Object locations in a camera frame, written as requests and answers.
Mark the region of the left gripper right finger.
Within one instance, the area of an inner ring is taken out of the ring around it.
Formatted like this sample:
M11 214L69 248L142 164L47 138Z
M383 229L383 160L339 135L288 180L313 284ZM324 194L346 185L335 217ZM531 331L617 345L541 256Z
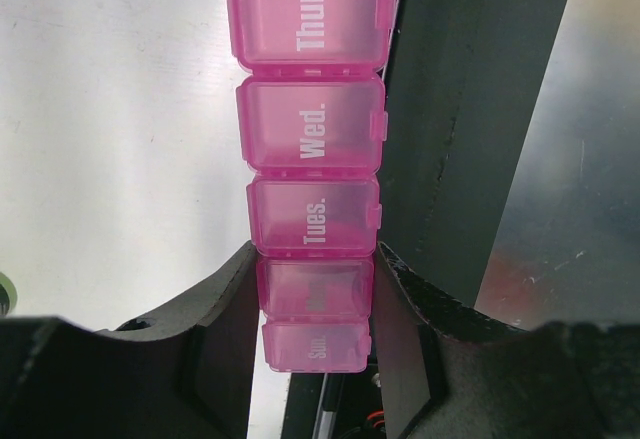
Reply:
M639 328L492 319L375 254L372 324L390 438L635 438Z

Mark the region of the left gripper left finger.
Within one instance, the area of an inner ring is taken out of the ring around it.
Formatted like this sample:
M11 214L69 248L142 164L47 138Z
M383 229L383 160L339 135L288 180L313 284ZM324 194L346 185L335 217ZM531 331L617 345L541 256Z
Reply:
M243 438L248 432L257 252L114 330L58 317L1 322L5 438Z

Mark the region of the pink weekly pill organizer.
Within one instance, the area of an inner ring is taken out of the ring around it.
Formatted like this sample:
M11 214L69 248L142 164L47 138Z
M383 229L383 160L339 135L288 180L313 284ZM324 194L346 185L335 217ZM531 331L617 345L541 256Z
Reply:
M380 77L395 0L227 0L250 235L279 372L353 373L371 351Z

